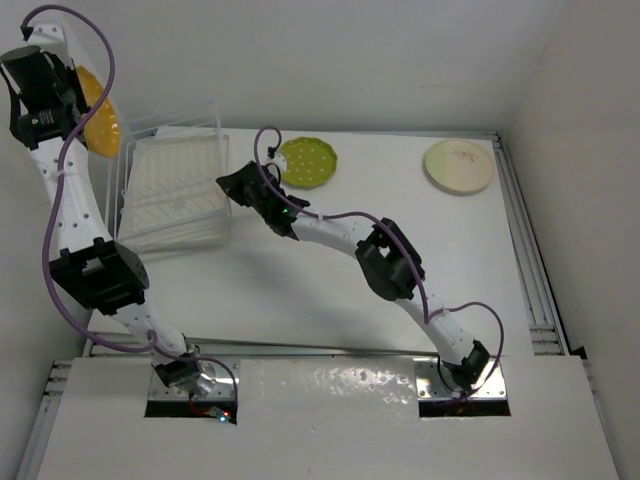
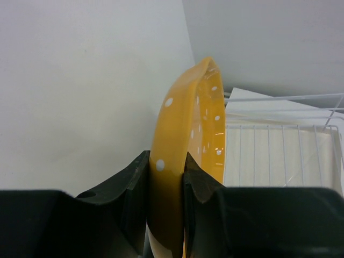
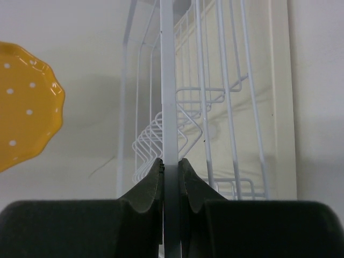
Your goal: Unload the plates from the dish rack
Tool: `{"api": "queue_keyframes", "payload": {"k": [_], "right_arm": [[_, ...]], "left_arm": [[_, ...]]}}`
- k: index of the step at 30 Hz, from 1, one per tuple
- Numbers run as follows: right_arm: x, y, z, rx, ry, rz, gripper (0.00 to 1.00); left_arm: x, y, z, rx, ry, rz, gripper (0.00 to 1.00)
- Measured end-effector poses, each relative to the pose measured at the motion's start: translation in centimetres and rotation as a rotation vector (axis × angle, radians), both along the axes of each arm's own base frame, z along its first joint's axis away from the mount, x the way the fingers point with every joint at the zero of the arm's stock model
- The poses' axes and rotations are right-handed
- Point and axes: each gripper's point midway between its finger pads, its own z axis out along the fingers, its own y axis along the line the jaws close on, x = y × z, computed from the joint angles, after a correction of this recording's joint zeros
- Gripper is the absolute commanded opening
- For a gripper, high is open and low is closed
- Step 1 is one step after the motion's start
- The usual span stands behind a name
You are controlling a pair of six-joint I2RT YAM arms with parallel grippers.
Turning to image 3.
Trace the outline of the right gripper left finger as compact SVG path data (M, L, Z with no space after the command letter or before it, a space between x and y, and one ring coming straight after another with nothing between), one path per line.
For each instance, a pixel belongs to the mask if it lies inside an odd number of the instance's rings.
M21 200L1 212L1 257L157 257L163 173L156 159L118 199Z

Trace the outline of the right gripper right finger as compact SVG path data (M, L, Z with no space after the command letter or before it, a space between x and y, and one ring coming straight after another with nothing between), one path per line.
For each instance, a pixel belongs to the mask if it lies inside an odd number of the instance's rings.
M343 228L322 203L228 200L178 164L183 257L343 257Z

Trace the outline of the clear plastic dish rack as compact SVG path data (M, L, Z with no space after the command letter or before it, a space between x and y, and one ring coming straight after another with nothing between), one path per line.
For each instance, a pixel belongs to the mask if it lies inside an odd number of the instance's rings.
M230 200L296 199L287 1L130 1L116 195L188 159Z

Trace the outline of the orange plate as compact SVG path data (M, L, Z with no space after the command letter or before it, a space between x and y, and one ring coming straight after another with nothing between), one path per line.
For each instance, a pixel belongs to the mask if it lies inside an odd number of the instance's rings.
M1 42L1 171L38 156L63 124L65 91L52 68Z

